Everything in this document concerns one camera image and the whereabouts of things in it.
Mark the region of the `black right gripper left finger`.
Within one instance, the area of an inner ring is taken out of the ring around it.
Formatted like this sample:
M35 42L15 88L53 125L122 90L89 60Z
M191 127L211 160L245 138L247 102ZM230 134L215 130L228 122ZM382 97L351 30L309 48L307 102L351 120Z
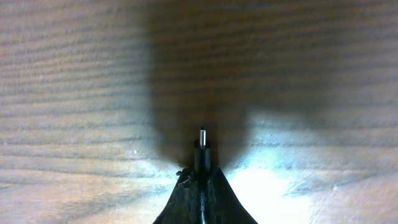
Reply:
M177 172L178 180L159 216L153 224L197 224L200 222L198 182L194 172L184 168Z

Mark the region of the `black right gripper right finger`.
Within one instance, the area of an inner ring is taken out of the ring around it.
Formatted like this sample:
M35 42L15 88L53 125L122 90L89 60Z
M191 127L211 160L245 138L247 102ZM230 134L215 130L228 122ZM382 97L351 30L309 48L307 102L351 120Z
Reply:
M211 224L257 224L238 200L219 167L213 167L207 180L206 221Z

